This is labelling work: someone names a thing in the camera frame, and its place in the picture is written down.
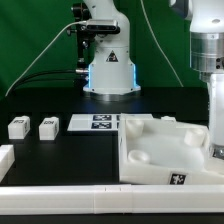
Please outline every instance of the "small white block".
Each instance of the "small white block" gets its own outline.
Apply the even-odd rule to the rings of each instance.
[[[30,131],[30,118],[16,117],[8,125],[9,139],[24,139]]]
[[[0,182],[9,171],[15,161],[13,145],[2,145],[0,147]]]
[[[40,140],[54,140],[59,132],[57,117],[45,118],[39,126]]]

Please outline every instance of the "warning label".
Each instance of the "warning label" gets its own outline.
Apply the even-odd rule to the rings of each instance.
[[[110,53],[109,57],[107,58],[107,62],[118,62],[117,56],[114,51]]]

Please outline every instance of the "black tabletop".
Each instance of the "black tabletop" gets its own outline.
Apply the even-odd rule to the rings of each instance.
[[[13,144],[15,163],[0,186],[119,184],[117,132],[67,132],[72,114],[150,113],[207,125],[208,93],[203,88],[146,88],[123,102],[84,98],[76,88],[27,88],[0,101],[0,145]],[[31,131],[23,141],[8,139],[7,125],[27,115]],[[53,142],[39,140],[45,117],[60,119]],[[0,223],[222,223],[222,214],[113,214],[0,216]]]

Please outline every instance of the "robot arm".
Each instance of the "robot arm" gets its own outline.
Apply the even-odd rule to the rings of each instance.
[[[95,36],[95,56],[89,65],[86,95],[99,100],[117,101],[139,93],[136,69],[129,56],[130,24],[127,17],[115,8],[113,0],[84,0],[92,20],[86,29],[115,29],[116,33]]]
[[[170,6],[192,13],[191,68],[210,86],[211,154],[224,159],[224,1],[170,0]]]

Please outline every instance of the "green backdrop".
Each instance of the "green backdrop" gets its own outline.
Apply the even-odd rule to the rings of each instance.
[[[0,1],[0,98],[56,34],[74,21],[70,8],[78,2],[80,0]],[[189,22],[169,9],[168,0],[144,2],[155,35],[184,86],[203,86],[198,73],[189,68]],[[131,59],[137,65],[141,85],[178,87],[148,30],[140,0],[115,0],[115,4],[131,22]],[[75,68],[75,43],[75,36],[63,34],[29,73]],[[72,86],[72,83],[41,85]]]

